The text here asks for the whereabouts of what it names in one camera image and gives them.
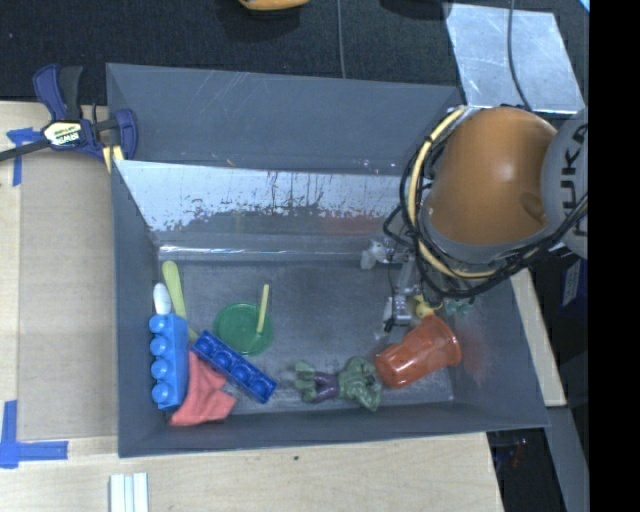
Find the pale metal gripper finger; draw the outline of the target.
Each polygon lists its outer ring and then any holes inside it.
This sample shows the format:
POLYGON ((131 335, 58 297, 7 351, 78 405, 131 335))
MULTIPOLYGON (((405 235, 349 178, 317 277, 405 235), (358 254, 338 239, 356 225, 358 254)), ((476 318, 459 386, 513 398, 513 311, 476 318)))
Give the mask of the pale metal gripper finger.
POLYGON ((408 326, 414 317, 411 300, 405 295, 388 296, 385 299, 382 329, 389 333, 394 327, 408 326))
POLYGON ((392 265, 400 262, 400 255, 387 239, 370 239, 361 252, 360 268, 372 270, 376 265, 392 265))

